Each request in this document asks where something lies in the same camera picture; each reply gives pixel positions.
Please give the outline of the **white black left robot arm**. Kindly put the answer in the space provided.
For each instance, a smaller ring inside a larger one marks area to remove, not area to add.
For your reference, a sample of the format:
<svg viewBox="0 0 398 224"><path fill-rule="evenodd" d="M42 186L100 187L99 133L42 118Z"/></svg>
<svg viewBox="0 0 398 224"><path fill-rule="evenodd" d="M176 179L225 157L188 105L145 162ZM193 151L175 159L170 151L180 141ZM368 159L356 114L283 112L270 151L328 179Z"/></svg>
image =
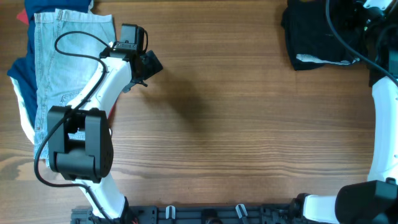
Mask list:
<svg viewBox="0 0 398 224"><path fill-rule="evenodd" d="M49 164L69 186L84 192L93 223L137 223L110 173L114 149L108 116L120 93L143 85L163 66L153 51L143 52L127 43L105 48L99 60L84 89L47 114Z"/></svg>

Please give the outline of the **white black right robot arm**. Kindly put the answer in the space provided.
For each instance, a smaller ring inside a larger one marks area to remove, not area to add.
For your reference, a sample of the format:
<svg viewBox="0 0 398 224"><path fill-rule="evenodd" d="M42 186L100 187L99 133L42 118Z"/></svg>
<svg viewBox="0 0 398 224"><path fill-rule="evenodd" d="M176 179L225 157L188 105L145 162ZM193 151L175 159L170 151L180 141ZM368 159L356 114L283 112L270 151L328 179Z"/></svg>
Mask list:
<svg viewBox="0 0 398 224"><path fill-rule="evenodd" d="M397 2L289 1L286 45L309 68L363 62L375 106L373 161L365 182L335 196L300 194L291 220L317 223L397 222Z"/></svg>

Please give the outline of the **black shorts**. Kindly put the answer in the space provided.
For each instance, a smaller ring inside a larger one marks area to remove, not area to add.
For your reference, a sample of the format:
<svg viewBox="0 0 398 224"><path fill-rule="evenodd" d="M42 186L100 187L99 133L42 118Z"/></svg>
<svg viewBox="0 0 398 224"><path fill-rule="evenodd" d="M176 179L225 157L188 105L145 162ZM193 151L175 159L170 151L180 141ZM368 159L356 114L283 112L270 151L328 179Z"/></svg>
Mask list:
<svg viewBox="0 0 398 224"><path fill-rule="evenodd" d="M330 19L341 38L365 55L362 18L364 11L354 1L331 1ZM281 26L290 62L296 71L313 70L326 64L352 65L359 58L335 38L326 20L325 1L288 0Z"/></svg>

